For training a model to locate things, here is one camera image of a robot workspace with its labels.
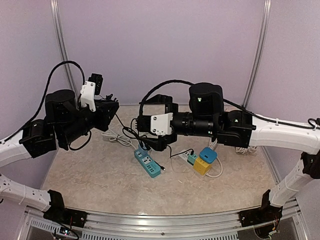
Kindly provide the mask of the white power strip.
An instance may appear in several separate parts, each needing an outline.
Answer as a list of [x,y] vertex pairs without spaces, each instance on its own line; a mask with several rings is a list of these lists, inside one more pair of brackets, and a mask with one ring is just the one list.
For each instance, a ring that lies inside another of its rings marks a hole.
[[189,164],[187,162],[187,158],[189,154],[196,154],[192,149],[189,150],[183,150],[181,154],[177,155],[179,158],[182,159],[182,161],[184,162],[184,164],[191,169],[191,171],[199,178],[204,178],[205,175],[200,175],[199,173],[197,173],[194,169],[193,169],[193,165]]

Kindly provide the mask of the teal power strip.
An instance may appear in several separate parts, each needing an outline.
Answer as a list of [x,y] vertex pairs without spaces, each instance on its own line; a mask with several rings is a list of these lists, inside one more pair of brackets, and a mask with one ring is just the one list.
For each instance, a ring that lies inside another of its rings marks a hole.
[[151,158],[149,153],[142,155],[138,149],[136,149],[134,151],[134,157],[151,178],[155,178],[161,174],[161,167]]

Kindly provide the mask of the teal USB charger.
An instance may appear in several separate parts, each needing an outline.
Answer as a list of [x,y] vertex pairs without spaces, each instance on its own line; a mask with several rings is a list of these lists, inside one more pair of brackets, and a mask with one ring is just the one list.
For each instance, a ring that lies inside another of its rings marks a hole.
[[195,161],[196,161],[196,159],[198,158],[198,156],[195,154],[195,153],[193,153],[193,154],[189,154],[188,155],[188,157],[187,157],[187,162],[190,164],[190,165],[194,165],[195,164]]

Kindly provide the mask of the yellow cube socket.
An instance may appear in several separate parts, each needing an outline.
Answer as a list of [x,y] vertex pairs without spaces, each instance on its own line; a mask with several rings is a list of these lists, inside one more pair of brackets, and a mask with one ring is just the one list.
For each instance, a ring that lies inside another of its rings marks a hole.
[[193,164],[193,169],[202,176],[204,176],[211,169],[211,167],[211,163],[207,163],[200,157],[197,157]]

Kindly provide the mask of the blue rounded charger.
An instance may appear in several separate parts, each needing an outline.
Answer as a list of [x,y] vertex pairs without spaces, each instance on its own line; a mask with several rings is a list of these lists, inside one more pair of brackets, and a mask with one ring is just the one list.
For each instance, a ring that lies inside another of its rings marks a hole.
[[199,153],[199,157],[207,164],[212,164],[218,157],[218,154],[210,147],[205,147]]

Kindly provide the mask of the light blue charger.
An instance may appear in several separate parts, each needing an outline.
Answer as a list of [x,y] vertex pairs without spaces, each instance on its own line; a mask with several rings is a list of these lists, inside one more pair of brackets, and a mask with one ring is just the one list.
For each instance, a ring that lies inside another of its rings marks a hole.
[[139,151],[139,153],[140,153],[141,155],[146,155],[146,154],[148,154],[148,150],[145,149],[144,147],[141,147],[140,144],[138,145],[138,151]]

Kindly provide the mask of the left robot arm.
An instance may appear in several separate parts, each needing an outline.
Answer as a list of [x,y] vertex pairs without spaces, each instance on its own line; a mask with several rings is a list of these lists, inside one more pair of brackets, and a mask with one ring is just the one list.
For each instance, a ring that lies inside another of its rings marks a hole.
[[[103,76],[93,73],[82,80],[80,94],[71,89],[44,92],[40,107],[45,117],[35,115],[12,135],[0,141],[2,167],[19,160],[35,159],[57,149],[79,151],[71,144],[82,136],[92,136],[92,129],[106,132],[119,109],[111,95],[96,99],[101,92]],[[65,207],[63,196],[55,190],[35,189],[0,176],[0,198],[37,209],[47,220],[83,226],[87,213]]]

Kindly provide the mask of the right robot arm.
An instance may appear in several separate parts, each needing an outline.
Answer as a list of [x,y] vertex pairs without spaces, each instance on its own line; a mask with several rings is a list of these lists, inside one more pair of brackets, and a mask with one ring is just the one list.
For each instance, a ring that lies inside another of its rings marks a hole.
[[164,105],[160,115],[137,117],[137,130],[150,137],[141,141],[155,151],[163,151],[179,135],[208,137],[218,144],[231,147],[278,147],[301,151],[295,167],[272,189],[267,190],[257,208],[239,213],[241,225],[248,227],[282,218],[284,204],[304,186],[320,177],[320,120],[309,118],[306,123],[264,117],[235,105],[225,111],[227,102],[222,87],[209,82],[189,83],[188,112],[180,112],[171,96],[156,94],[151,89],[139,106]]

